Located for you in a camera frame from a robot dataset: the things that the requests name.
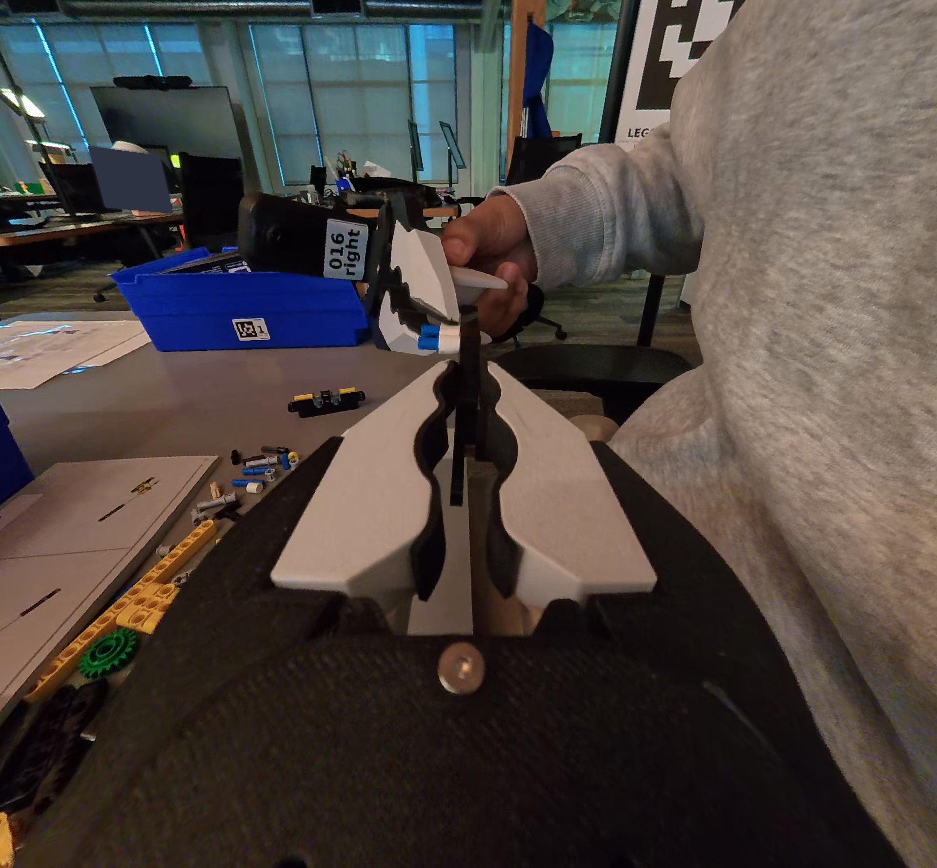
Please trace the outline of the black mesh office chair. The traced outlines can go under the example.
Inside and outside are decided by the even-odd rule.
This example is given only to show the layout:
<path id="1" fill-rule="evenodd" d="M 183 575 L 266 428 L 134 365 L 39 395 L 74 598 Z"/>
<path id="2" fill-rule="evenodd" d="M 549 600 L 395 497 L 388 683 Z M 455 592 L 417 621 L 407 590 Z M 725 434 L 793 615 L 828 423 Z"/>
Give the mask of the black mesh office chair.
<path id="1" fill-rule="evenodd" d="M 545 172 L 582 145 L 582 134 L 551 136 L 549 138 L 517 137 L 514 141 L 506 185 L 512 186 L 540 179 Z M 554 337 L 564 342 L 568 334 L 563 327 L 543 315 L 545 295 L 534 284 L 528 288 L 526 308 L 513 325 L 496 339 L 497 343 L 511 342 L 515 350 L 521 348 L 519 336 L 531 324 L 539 322 L 554 328 Z"/>

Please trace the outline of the blue cloth flag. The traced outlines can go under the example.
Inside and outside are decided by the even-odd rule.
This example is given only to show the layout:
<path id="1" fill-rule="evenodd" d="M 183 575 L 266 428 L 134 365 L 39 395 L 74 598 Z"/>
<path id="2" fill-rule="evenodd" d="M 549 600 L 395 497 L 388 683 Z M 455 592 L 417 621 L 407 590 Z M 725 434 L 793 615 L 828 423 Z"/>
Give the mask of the blue cloth flag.
<path id="1" fill-rule="evenodd" d="M 547 119 L 543 91 L 554 56 L 551 34 L 528 16 L 526 56 L 522 90 L 520 136 L 525 139 L 549 139 L 552 136 Z"/>

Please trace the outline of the long black lego beam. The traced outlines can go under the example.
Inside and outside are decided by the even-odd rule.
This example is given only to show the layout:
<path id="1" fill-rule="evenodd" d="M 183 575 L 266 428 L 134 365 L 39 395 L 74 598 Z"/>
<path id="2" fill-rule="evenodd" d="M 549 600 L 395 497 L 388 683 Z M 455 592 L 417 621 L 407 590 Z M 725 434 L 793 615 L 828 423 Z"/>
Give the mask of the long black lego beam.
<path id="1" fill-rule="evenodd" d="M 478 422 L 482 376 L 482 339 L 478 310 L 460 306 L 460 342 L 457 370 L 454 374 L 454 432 L 451 444 L 450 505 L 465 503 L 466 462 L 473 457 Z"/>

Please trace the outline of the person's grey sweatshirt torso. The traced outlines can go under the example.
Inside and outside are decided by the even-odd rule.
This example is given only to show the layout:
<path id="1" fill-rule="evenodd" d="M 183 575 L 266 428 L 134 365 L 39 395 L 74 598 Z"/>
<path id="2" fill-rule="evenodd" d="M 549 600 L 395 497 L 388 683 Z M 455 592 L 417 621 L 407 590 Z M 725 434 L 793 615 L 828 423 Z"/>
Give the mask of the person's grey sweatshirt torso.
<path id="1" fill-rule="evenodd" d="M 935 866 L 935 0 L 747 0 L 673 96 L 704 363 L 618 447 Z"/>

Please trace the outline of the large black monitor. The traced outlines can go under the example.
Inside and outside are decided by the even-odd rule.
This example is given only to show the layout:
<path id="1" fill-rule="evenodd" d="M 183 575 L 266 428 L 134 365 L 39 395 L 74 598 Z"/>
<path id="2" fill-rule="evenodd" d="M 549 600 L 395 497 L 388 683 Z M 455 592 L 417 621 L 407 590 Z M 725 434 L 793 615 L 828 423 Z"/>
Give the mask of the large black monitor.
<path id="1" fill-rule="evenodd" d="M 107 136 L 170 153 L 244 160 L 226 87 L 90 88 Z"/>

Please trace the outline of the pile of black lego pieces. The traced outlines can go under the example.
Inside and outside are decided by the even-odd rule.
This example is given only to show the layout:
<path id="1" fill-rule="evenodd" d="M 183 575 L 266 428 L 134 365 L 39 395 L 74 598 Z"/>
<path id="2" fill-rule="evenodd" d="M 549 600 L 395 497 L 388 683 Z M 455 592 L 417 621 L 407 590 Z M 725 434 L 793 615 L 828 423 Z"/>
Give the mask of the pile of black lego pieces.
<path id="1" fill-rule="evenodd" d="M 40 708 L 28 731 L 2 768 L 1 809 L 44 813 L 90 750 L 82 738 L 110 691 L 107 680 L 63 686 Z"/>

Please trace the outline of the blue plastic bin with tag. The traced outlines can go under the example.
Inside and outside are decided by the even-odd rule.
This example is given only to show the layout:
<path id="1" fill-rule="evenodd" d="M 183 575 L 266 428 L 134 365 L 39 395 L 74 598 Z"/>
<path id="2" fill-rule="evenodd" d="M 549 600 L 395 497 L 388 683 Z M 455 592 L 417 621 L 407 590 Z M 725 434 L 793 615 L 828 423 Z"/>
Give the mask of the blue plastic bin with tag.
<path id="1" fill-rule="evenodd" d="M 354 347 L 369 337 L 352 283 L 280 272 L 182 272 L 205 248 L 111 273 L 158 352 Z"/>

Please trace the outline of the yellow lego beams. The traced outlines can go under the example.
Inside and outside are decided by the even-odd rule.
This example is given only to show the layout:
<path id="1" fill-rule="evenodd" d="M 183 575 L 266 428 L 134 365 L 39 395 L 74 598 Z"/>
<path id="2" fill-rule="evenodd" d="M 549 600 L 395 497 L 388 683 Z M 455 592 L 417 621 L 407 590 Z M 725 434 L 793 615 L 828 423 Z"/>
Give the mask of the yellow lego beams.
<path id="1" fill-rule="evenodd" d="M 75 671 L 81 656 L 97 639 L 118 627 L 118 618 L 129 608 L 141 606 L 141 598 L 146 600 L 170 580 L 207 545 L 217 534 L 218 524 L 209 520 L 195 528 L 184 540 L 173 547 L 149 572 L 143 575 L 120 598 L 112 603 L 98 618 L 91 622 L 81 633 L 60 651 L 23 700 L 32 704 L 48 696 L 61 687 L 64 681 Z"/>

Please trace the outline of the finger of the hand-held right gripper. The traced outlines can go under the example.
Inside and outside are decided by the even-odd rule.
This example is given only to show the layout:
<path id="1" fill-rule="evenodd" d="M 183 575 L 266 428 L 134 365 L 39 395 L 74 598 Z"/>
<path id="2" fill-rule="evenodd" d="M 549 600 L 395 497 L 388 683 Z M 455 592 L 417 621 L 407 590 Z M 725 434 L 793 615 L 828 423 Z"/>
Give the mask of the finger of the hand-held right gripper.
<path id="1" fill-rule="evenodd" d="M 392 310 L 391 294 L 381 297 L 380 310 L 373 319 L 373 343 L 380 350 L 418 357 L 428 355 L 428 350 L 419 347 L 420 336 L 401 321 Z"/>
<path id="2" fill-rule="evenodd" d="M 446 323 L 459 322 L 460 307 L 440 237 L 428 230 L 406 229 L 396 222 L 390 267 L 398 271 L 413 304 Z"/>

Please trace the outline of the black and yellow lego assembly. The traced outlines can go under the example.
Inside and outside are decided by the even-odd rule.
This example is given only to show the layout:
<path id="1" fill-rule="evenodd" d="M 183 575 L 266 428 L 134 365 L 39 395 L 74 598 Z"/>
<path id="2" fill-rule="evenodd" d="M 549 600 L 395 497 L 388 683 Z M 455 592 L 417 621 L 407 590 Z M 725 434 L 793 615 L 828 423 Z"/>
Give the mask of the black and yellow lego assembly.
<path id="1" fill-rule="evenodd" d="M 366 399 L 363 391 L 353 387 L 322 390 L 295 396 L 287 404 L 287 411 L 300 418 L 323 417 L 358 410 Z"/>

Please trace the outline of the green lego gear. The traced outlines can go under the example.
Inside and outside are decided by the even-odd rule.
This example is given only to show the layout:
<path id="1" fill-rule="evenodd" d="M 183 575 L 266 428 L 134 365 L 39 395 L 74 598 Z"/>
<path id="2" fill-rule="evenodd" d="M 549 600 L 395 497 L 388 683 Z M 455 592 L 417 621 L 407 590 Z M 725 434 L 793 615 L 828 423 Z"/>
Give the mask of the green lego gear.
<path id="1" fill-rule="evenodd" d="M 114 628 L 97 638 L 83 653 L 78 672 L 88 681 L 108 678 L 132 662 L 140 643 L 140 634 L 134 629 Z"/>

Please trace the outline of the person's right hand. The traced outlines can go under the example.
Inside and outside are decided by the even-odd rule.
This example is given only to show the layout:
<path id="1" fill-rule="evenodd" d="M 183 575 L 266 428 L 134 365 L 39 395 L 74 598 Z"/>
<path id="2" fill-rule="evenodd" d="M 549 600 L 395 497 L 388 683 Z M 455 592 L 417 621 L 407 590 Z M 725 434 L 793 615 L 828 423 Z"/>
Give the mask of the person's right hand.
<path id="1" fill-rule="evenodd" d="M 527 307 L 538 266 L 524 213 L 509 195 L 495 195 L 445 225 L 441 243 L 450 265 L 496 276 L 502 290 L 486 290 L 475 301 L 481 331 L 504 335 Z"/>

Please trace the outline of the grey open instruction booklet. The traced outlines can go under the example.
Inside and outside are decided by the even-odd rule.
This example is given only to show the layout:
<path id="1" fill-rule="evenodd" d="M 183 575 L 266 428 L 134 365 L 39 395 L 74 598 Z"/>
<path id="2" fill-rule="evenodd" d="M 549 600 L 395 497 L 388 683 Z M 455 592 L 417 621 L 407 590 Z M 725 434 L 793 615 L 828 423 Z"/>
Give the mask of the grey open instruction booklet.
<path id="1" fill-rule="evenodd" d="M 153 552 L 217 462 L 54 464 L 2 505 L 2 715 Z"/>

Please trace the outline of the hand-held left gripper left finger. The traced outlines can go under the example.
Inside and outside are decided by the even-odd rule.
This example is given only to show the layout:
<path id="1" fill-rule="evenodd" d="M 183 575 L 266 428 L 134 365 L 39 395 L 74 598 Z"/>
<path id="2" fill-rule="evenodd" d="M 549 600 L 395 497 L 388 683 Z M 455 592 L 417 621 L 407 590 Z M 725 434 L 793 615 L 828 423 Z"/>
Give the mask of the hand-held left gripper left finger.
<path id="1" fill-rule="evenodd" d="M 448 448 L 442 361 L 341 437 L 275 564 L 275 586 L 427 601 L 445 561 L 434 469 Z"/>

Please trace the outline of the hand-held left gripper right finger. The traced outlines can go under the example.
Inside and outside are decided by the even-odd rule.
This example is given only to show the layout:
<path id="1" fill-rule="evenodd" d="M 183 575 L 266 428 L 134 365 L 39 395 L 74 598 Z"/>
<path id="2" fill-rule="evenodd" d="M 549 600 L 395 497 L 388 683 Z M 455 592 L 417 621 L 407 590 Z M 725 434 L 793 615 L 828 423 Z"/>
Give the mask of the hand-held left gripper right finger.
<path id="1" fill-rule="evenodd" d="M 586 436 L 498 364 L 483 375 L 479 442 L 498 477 L 488 574 L 528 606 L 647 593 L 657 575 Z"/>

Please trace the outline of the small black monitor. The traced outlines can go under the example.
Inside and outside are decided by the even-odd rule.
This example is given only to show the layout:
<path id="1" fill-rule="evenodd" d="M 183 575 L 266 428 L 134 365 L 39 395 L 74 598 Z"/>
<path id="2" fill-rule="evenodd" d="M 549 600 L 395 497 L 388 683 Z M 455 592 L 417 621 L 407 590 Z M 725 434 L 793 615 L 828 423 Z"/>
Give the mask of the small black monitor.
<path id="1" fill-rule="evenodd" d="M 237 244 L 244 196 L 240 159 L 179 153 L 185 240 L 192 249 L 220 253 Z"/>

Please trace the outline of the scattered small lego pieces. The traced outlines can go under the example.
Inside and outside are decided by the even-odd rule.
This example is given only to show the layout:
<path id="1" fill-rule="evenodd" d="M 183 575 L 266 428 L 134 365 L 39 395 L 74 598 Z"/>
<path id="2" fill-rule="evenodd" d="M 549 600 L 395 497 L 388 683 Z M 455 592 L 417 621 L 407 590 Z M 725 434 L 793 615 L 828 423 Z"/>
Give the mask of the scattered small lego pieces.
<path id="1" fill-rule="evenodd" d="M 190 511 L 192 524 L 238 521 L 294 471 L 302 457 L 300 452 L 287 447 L 264 446 L 253 457 L 234 450 L 220 473 L 197 493 Z"/>

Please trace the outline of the white lego instruction booklet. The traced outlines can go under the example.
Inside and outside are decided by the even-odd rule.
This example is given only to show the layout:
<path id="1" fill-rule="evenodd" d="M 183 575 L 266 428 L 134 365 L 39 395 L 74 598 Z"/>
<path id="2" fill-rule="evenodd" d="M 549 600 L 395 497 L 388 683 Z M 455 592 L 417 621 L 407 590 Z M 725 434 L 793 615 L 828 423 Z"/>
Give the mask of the white lego instruction booklet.
<path id="1" fill-rule="evenodd" d="M 1 388 L 30 390 L 72 370 L 103 367 L 151 342 L 138 321 L 1 324 Z"/>

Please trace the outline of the black and white marker poster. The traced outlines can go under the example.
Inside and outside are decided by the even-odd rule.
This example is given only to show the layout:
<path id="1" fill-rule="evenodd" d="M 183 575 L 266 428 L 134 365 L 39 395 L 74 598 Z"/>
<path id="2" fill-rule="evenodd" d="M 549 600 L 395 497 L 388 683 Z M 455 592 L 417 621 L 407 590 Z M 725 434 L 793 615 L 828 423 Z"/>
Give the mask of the black and white marker poster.
<path id="1" fill-rule="evenodd" d="M 679 80 L 745 0 L 624 0 L 599 132 L 632 148 L 668 121 Z"/>

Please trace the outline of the person's right forearm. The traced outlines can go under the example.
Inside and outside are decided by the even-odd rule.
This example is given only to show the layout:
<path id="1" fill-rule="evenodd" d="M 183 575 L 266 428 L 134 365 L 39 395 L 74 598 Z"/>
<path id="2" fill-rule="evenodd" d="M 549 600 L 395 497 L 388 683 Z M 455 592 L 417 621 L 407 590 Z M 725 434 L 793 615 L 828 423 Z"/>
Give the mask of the person's right forearm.
<path id="1" fill-rule="evenodd" d="M 499 187 L 519 206 L 549 291 L 613 280 L 641 269 L 696 269 L 704 220 L 671 142 L 660 127 L 633 149 L 594 145 L 572 152 L 535 181 Z"/>

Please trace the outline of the wooden office desk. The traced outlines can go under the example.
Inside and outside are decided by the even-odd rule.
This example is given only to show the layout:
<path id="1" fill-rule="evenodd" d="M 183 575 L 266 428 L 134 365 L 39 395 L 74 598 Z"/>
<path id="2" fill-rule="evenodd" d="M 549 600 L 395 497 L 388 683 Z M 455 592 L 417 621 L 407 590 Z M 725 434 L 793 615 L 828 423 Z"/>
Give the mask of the wooden office desk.
<path id="1" fill-rule="evenodd" d="M 2 231 L 1 248 L 40 244 L 43 242 L 62 242 L 89 236 L 102 235 L 119 230 L 142 230 L 156 225 L 183 225 L 183 212 L 174 211 L 168 215 L 110 215 L 96 221 L 68 221 L 47 223 L 41 227 Z"/>

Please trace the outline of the wooden post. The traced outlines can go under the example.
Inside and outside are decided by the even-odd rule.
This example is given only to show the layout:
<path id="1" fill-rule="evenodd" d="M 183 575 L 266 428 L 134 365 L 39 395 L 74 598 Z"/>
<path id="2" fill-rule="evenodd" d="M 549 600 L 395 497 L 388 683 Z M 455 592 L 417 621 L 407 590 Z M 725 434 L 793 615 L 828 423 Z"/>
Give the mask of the wooden post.
<path id="1" fill-rule="evenodd" d="M 545 30 L 546 0 L 511 0 L 506 169 L 516 140 L 551 136 L 543 90 L 553 59 L 553 40 Z"/>

